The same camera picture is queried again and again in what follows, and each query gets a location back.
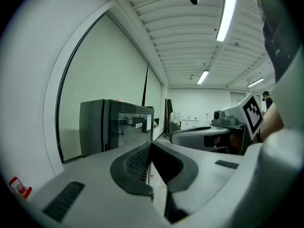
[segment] bottle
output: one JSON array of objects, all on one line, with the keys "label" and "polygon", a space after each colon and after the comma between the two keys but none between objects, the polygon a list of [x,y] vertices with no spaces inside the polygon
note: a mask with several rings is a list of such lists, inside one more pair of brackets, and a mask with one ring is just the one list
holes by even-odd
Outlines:
[{"label": "bottle", "polygon": [[210,126],[210,124],[211,124],[211,119],[208,117],[208,114],[206,114],[205,125]]}]

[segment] cabinet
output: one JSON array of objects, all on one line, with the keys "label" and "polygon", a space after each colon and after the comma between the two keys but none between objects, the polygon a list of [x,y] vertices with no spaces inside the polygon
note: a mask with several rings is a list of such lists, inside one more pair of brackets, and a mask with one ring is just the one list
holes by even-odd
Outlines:
[{"label": "cabinet", "polygon": [[189,129],[192,127],[198,127],[199,124],[200,124],[199,120],[183,119],[181,121],[181,129]]}]

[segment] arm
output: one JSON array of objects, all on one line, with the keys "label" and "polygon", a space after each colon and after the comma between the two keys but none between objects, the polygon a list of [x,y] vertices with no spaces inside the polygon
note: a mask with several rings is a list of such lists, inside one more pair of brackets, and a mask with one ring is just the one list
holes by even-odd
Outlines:
[{"label": "arm", "polygon": [[275,103],[272,103],[264,115],[264,124],[261,127],[261,139],[264,141],[270,134],[284,127]]}]

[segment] black refrigerator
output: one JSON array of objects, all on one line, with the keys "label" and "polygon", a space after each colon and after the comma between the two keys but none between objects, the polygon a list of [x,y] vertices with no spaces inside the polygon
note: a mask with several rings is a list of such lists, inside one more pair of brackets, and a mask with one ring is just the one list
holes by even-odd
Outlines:
[{"label": "black refrigerator", "polygon": [[82,156],[153,140],[154,109],[114,100],[80,105],[79,131]]}]

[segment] gray machine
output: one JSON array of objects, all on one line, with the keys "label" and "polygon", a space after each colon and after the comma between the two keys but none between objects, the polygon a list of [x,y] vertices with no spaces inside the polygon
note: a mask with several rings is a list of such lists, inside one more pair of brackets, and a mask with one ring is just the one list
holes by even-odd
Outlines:
[{"label": "gray machine", "polygon": [[224,144],[228,146],[230,132],[238,130],[242,135],[242,146],[237,153],[244,155],[262,123],[263,116],[253,94],[250,93],[224,109],[215,111],[211,126],[176,131],[170,135],[170,142],[192,149],[217,152],[220,147],[214,145],[214,137],[221,136],[226,140]]},{"label": "gray machine", "polygon": [[[271,93],[285,129],[249,146],[243,156],[161,141],[97,153],[41,188],[31,203],[46,215],[33,215],[46,227],[223,228],[258,227],[280,208],[298,209],[286,201],[301,204],[303,185],[295,188],[303,183],[304,96],[286,101],[281,95],[289,98],[303,88],[303,61],[301,48]],[[223,109],[225,116],[219,113],[220,125],[233,116],[250,127],[240,120],[248,103],[241,101]],[[248,128],[249,136],[255,127]],[[154,208],[153,189],[146,184],[151,162],[168,187],[165,216]]]}]

